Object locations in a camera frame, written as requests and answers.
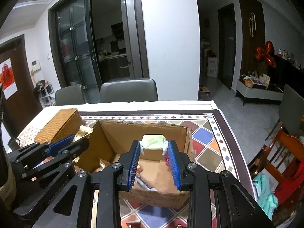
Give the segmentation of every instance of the teal cloth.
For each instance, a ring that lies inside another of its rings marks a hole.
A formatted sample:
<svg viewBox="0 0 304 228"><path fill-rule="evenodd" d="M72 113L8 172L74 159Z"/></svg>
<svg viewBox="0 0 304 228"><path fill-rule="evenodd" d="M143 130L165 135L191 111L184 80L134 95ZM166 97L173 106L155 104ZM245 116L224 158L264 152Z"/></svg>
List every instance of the teal cloth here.
<svg viewBox="0 0 304 228"><path fill-rule="evenodd" d="M257 203L272 220L274 210L278 207L278 199L270 190L269 180L266 175L258 174L252 181L258 198Z"/></svg>

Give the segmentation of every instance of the red balloon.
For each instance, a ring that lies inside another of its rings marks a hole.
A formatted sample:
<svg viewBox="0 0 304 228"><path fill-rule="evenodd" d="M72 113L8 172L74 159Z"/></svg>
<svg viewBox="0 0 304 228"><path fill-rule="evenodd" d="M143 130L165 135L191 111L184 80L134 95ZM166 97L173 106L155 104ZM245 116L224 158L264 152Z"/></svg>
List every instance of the red balloon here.
<svg viewBox="0 0 304 228"><path fill-rule="evenodd" d="M274 54L275 53L275 49L273 47L273 44L271 41L267 41L266 42L266 54Z"/></svg>
<svg viewBox="0 0 304 228"><path fill-rule="evenodd" d="M258 60L258 61L260 61L260 60L262 60L262 59L264 59L265 58L265 50L262 48L262 47L257 47L256 49L255 49L255 58L256 58L256 60Z"/></svg>
<svg viewBox="0 0 304 228"><path fill-rule="evenodd" d="M273 68L276 68L277 64L276 64L276 61L274 60L274 58L270 55L266 55L265 57L265 60L266 60L266 63L273 67Z"/></svg>

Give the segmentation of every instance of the refrigerator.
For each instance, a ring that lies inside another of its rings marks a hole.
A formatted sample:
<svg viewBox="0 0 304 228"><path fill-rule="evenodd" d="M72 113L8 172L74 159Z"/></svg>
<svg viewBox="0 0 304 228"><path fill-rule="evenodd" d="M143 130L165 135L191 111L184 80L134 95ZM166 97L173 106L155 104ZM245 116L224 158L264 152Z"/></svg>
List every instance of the refrigerator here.
<svg viewBox="0 0 304 228"><path fill-rule="evenodd" d="M142 78L134 0L121 0L121 14L130 77L131 79Z"/></svg>

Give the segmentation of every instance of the wicker basket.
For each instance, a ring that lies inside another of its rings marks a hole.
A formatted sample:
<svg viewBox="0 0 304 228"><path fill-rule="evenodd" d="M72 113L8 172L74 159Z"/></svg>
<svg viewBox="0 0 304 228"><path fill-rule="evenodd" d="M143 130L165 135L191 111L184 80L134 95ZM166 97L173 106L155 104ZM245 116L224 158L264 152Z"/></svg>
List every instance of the wicker basket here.
<svg viewBox="0 0 304 228"><path fill-rule="evenodd" d="M246 79L245 81L245 86L252 88L253 87L253 81L251 79Z"/></svg>

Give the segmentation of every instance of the gray floor tile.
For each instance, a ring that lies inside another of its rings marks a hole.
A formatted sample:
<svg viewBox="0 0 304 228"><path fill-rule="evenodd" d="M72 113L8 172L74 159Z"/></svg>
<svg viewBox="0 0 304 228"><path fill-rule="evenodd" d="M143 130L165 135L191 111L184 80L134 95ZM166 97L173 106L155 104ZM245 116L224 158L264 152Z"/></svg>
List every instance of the gray floor tile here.
<svg viewBox="0 0 304 228"><path fill-rule="evenodd" d="M229 90L217 78L205 78L204 85L209 89L212 100L225 115L237 138L245 161L249 163L264 144L268 146L271 143L273 136L267 141L265 139L279 118L279 106L250 103L243 106L243 101L239 97L235 97L235 91ZM284 168L285 165L282 164L279 170L282 171ZM269 176L270 186L274 190L277 181L266 171L263 173Z"/></svg>

